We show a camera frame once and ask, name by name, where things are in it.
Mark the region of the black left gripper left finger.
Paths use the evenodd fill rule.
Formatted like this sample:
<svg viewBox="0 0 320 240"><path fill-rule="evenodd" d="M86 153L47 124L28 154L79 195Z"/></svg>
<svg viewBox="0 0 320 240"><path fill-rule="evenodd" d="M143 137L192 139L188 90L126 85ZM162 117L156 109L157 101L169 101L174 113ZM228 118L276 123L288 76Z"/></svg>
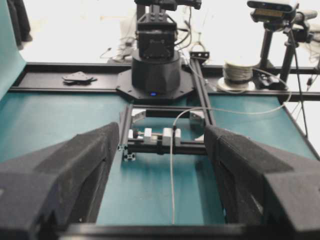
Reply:
<svg viewBox="0 0 320 240"><path fill-rule="evenodd" d="M52 228L94 223L119 143L100 128L0 164L0 237L51 239Z"/></svg>

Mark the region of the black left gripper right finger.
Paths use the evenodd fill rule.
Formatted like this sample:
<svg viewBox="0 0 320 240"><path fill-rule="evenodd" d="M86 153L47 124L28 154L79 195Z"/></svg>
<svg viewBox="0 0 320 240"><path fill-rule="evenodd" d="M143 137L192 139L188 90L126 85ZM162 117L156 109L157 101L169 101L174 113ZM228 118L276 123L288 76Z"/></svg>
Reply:
<svg viewBox="0 0 320 240"><path fill-rule="evenodd" d="M230 224L320 230L320 163L209 125L204 145Z"/></svg>

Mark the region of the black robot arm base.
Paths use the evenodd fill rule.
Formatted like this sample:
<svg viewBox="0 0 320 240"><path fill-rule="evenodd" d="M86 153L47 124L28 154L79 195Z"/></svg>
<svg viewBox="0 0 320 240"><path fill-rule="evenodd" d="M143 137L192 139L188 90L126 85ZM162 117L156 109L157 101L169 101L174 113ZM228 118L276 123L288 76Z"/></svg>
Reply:
<svg viewBox="0 0 320 240"><path fill-rule="evenodd" d="M171 101L194 90L192 75L182 69L175 49L177 23L166 13L179 5L200 9L200 0L137 0L149 7L136 27L137 49L129 70L118 74L116 90L136 100Z"/></svg>

